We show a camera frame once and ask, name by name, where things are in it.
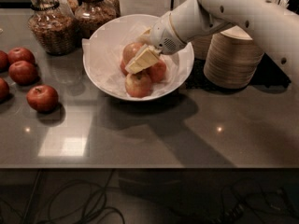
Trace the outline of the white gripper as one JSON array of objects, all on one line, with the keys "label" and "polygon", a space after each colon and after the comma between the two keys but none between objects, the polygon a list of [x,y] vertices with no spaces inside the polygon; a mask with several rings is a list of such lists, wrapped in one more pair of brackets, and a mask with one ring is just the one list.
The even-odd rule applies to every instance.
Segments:
[{"label": "white gripper", "polygon": [[187,45],[176,34],[171,22],[171,12],[166,12],[151,28],[144,31],[136,39],[143,45],[128,64],[125,70],[129,74],[136,74],[155,65],[160,60],[160,54],[171,55]]}]

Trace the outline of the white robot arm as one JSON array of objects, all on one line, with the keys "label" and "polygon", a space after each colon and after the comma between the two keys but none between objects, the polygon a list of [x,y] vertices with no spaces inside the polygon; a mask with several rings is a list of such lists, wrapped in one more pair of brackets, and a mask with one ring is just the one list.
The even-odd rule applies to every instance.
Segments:
[{"label": "white robot arm", "polygon": [[244,30],[299,85],[299,15],[271,0],[186,0],[166,12],[141,37],[146,44],[126,70],[135,74],[172,55],[197,36],[231,27]]}]

